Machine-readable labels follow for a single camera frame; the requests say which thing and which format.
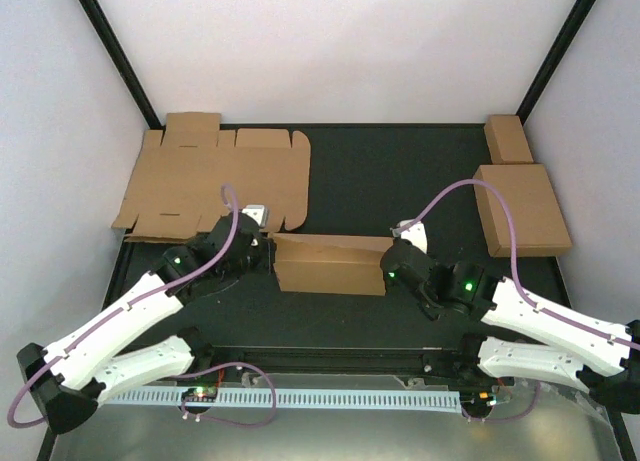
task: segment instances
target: cardboard flap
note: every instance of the cardboard flap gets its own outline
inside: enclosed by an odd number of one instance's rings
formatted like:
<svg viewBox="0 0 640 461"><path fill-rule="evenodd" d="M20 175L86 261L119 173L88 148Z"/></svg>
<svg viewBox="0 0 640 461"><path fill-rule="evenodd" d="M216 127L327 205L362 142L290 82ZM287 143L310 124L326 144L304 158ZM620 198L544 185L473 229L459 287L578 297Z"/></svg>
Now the cardboard flap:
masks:
<svg viewBox="0 0 640 461"><path fill-rule="evenodd" d="M392 238L273 234L276 262L336 262L378 265Z"/></svg>
<svg viewBox="0 0 640 461"><path fill-rule="evenodd" d="M240 208L269 208L266 231L301 226L309 191L307 137L284 129L220 131L219 122L217 114L170 114L161 142L161 131L147 131L113 227L135 225L131 239L145 241L208 232L228 213L220 200L224 183L235 188Z"/></svg>

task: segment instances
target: cable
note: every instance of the cable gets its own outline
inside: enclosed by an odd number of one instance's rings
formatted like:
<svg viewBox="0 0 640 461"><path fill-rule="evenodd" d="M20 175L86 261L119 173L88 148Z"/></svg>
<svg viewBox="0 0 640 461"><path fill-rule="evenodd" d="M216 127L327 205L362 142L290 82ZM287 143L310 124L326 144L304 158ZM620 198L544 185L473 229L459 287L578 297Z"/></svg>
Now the cable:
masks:
<svg viewBox="0 0 640 461"><path fill-rule="evenodd" d="M509 239L511 241L511 276L513 277L513 282L515 284L516 287L516 291L518 292L518 294L520 295L520 297L532 308L537 309L537 303L535 301L533 301L531 298L529 298L529 296L527 296L527 293L525 293L524 288L522 287L522 284L520 283L520 276L518 275L518 261L517 261L517 256L516 256L516 230L515 230L515 223L513 221L513 216L511 215L511 211L509 210L509 206L507 205L507 202L505 201L505 199L502 197L502 195L500 194L500 192L491 184L485 182L485 181L481 181L479 179L464 179L462 181L458 181L453 183L452 185L446 187L445 189L443 189L440 194L438 194L435 198L433 198L433 200L427 205L426 208L424 208L422 210L422 212L411 222L405 224L402 227L399 228L395 228L393 229L393 233L394 235L398 235L400 234L402 231L405 231L407 229L409 229L411 226L414 226L416 223L422 221L422 219L427 215L427 213L429 213L429 211L431 211L433 209L433 207L438 204L440 202L440 200L442 200L442 198L444 198L446 195L448 195L451 191L454 191L455 189L461 188L462 186L468 186L471 184L475 184L477 186L482 186L483 188L491 191L494 196L498 199L498 201L500 202L500 206L502 207L502 211L504 212L505 216L507 217L507 224L509 226ZM610 334L605 333L603 331L597 330L595 328L592 328L591 326L587 326L585 324L582 324L578 321L574 321L573 319L567 318L566 316L563 316L561 314L556 313L555 311L552 311L550 309L547 308L542 308L539 310L541 313L546 314L547 316L551 316L552 318L557 319L558 321L561 321L565 324L568 324L569 326L573 326L574 328L578 328L581 329L583 331L586 331L590 334L593 334L595 336L598 336L600 338L606 339L607 341L613 341L614 343L618 343L618 344L622 344L624 346L627 346L628 348L632 348L635 350L640 351L640 344L639 343L634 343L633 341L627 341L626 339L620 339L620 338L613 338L611 337Z"/></svg>
<svg viewBox="0 0 640 461"><path fill-rule="evenodd" d="M523 412L521 412L520 414L516 414L515 416L509 416L507 418L498 418L498 419L474 418L469 413L467 413L467 410L464 409L462 404L460 405L460 409L462 410L462 415L465 418L467 418L469 421L478 421L480 423L487 423L487 424L512 423L514 421L519 421L520 419L528 416L531 413L531 411L533 411L535 407L538 405L538 401L540 401L540 383L536 382L536 387L533 390L533 399L531 400L529 407L525 409Z"/></svg>
<svg viewBox="0 0 640 461"><path fill-rule="evenodd" d="M229 194L231 196L231 203L229 203L229 200L227 199L227 196L226 196L227 191L229 191ZM136 296L135 298L133 298L131 301L127 303L129 306L133 306L134 304L139 303L140 301L148 298L149 296L162 293L176 286L184 284L188 281L191 281L193 278L196 278L201 274L203 274L204 272L211 269L226 254L227 250L231 246L231 243L233 242L233 238L235 237L236 230L238 228L238 218L240 217L240 214L239 214L240 210L238 208L238 197L236 196L236 192L234 191L233 187L230 184L222 185L222 187L220 188L220 197L222 198L222 202L224 203L224 205L231 210L232 216L233 216L232 222L231 222L231 231L229 232L229 236L227 236L226 241L222 245L222 248L220 248L220 251L211 260L209 260L207 263L205 263L198 269L192 271L191 273L181 278L178 278L174 281L171 281L170 283L167 283L163 286L159 286L155 289L147 291L146 293ZM65 348L64 352L69 354L82 341L87 339L91 334L93 334L95 331L100 329L100 327L102 327L104 324L106 324L108 321L110 321L111 319L113 319L123 311L124 310L122 308L118 308L115 311L109 313L108 316L105 316L96 324L89 327L80 336L78 336L78 338L74 340L73 343L71 343L69 346ZM16 410L18 409L18 405L22 401L22 398L24 398L27 392L29 392L31 387L44 375L44 373L46 373L49 369L51 369L61 359L63 359L62 356L56 356L55 358L53 358L51 361L45 364L42 368L40 368L33 376L31 376L31 378L29 378L29 380L25 383L25 385L22 388L20 388L20 390L18 391L18 394L16 394L16 396L13 398L13 401L9 405L9 410L7 411L7 423L9 424L9 426L17 429L24 429L24 428L30 428L32 426L37 426L38 424L41 424L42 422L44 422L45 420L44 417L33 420L33 421L28 421L26 423L16 421L16 418L15 418Z"/></svg>
<svg viewBox="0 0 640 461"><path fill-rule="evenodd" d="M197 378L199 376L204 376L205 374L214 373L214 372L219 371L221 369L226 369L226 368L230 368L230 367L238 367L238 366L242 367L242 368L251 369L252 371L255 371L260 376L262 376L264 378L264 380L267 382L267 385L269 386L269 389L271 390L271 409L269 410L269 414L267 415L267 417L265 419L263 419L262 421L258 421L257 423L240 423L238 421L231 421L229 419L216 418L214 416L204 416L202 414L193 414L193 413L190 413L190 412L187 411L187 408L186 408L187 400L186 399L182 400L182 405L180 407L180 409L182 411L182 414L183 414L183 418L187 419L189 416L191 416L191 417L196 418L196 421L198 421L200 419L204 419L205 421L213 421L215 423L226 424L227 426L235 426L237 428L261 428L261 427L266 426L267 424L269 424L271 421L273 421L273 418L275 418L275 416L276 416L276 387L273 385L273 382L269 379L269 376L267 376L267 373L262 371L257 366L254 366L254 365L248 364L248 363L243 363L241 361L236 361L236 362L231 362L231 363L219 364L218 366L213 366L213 367L211 367L209 369L205 369L204 371L200 371L199 373L190 373L190 374L182 374L180 376L173 376L173 379L193 379L193 378Z"/></svg>

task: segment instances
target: flattened cardboard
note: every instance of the flattened cardboard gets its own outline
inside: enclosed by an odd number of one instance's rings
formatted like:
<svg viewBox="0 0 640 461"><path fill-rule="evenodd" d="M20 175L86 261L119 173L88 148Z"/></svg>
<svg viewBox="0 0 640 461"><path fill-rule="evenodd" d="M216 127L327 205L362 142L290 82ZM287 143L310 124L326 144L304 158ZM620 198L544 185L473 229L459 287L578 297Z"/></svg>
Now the flattened cardboard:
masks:
<svg viewBox="0 0 640 461"><path fill-rule="evenodd" d="M506 200L515 222L518 256L559 256L571 248L571 238L543 165L480 166L474 178L495 186ZM498 199L480 186L474 189L489 254L510 256L507 218Z"/></svg>
<svg viewBox="0 0 640 461"><path fill-rule="evenodd" d="M484 134L493 164L531 164L533 156L518 116L489 116Z"/></svg>
<svg viewBox="0 0 640 461"><path fill-rule="evenodd" d="M182 242L208 232L228 213L220 187L231 184L240 207L264 204L265 231L302 225L309 193L308 138L285 129L220 130L220 115L171 113L166 131L145 133L114 228L128 241Z"/></svg>
<svg viewBox="0 0 640 461"><path fill-rule="evenodd" d="M380 258L392 238L272 234L282 291L384 296Z"/></svg>

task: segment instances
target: white wall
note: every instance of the white wall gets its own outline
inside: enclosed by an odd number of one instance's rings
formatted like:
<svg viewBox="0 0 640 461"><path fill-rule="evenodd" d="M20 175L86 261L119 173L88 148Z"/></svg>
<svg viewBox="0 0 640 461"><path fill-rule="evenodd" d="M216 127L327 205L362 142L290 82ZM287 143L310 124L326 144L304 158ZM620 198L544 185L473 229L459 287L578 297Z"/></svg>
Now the white wall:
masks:
<svg viewBox="0 0 640 461"><path fill-rule="evenodd" d="M100 0L147 94L227 122L515 112L575 0Z"/></svg>
<svg viewBox="0 0 640 461"><path fill-rule="evenodd" d="M638 6L597 1L526 123L575 243L560 259L574 307L622 323L640 319Z"/></svg>
<svg viewBox="0 0 640 461"><path fill-rule="evenodd" d="M76 0L0 0L0 410L16 352L101 307L119 245L109 224L144 121ZM19 420L37 409L26 399ZM44 428L0 423L4 459L36 458Z"/></svg>

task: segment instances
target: black mat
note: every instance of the black mat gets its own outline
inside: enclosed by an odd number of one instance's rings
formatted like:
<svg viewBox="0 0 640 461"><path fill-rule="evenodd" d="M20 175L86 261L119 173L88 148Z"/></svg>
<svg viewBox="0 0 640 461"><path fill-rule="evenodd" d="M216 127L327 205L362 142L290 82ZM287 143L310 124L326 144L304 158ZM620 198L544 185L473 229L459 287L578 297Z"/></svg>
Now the black mat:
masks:
<svg viewBox="0 0 640 461"><path fill-rule="evenodd" d="M478 125L288 127L307 134L312 148L309 212L300 233L388 236L390 226L414 217L440 190L490 162ZM425 226L429 251L440 260L466 259L509 274L508 260L487 254L471 187L443 200ZM125 288L164 249L136 245ZM562 302L555 260L521 259L520 266L527 288ZM159 342L194 324L213 344L234 346L455 347L466 332L522 338L461 318L429 322L404 294L282 293L275 277L247 275L231 289L159 323L135 346Z"/></svg>

